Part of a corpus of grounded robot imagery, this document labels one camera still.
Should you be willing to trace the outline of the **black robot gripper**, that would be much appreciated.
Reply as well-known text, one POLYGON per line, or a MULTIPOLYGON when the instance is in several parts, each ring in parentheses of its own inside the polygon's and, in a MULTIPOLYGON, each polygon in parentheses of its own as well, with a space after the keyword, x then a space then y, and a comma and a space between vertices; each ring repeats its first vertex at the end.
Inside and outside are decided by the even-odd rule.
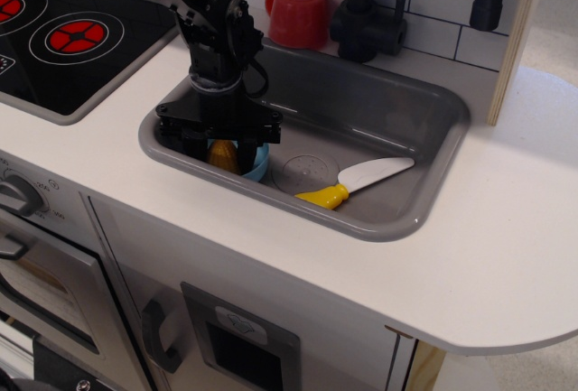
POLYGON ((200 133, 182 133, 182 149, 202 162, 207 161, 208 138, 238 141, 242 172, 252 170, 258 144, 281 142, 283 115, 249 98, 242 87, 206 94, 183 81, 157 105, 155 114, 167 130, 189 127, 200 133))

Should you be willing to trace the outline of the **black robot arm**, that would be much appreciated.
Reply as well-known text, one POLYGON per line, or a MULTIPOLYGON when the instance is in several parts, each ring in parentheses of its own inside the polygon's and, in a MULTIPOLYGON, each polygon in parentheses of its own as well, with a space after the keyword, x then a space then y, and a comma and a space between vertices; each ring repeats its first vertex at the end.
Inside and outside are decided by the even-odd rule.
POLYGON ((237 165, 249 172, 258 147, 277 144, 282 115, 258 103, 269 78, 256 56, 263 33, 246 0, 153 0, 169 9, 189 50, 187 96, 155 111, 166 135, 178 137, 185 154, 209 160, 209 140, 237 144, 237 165))

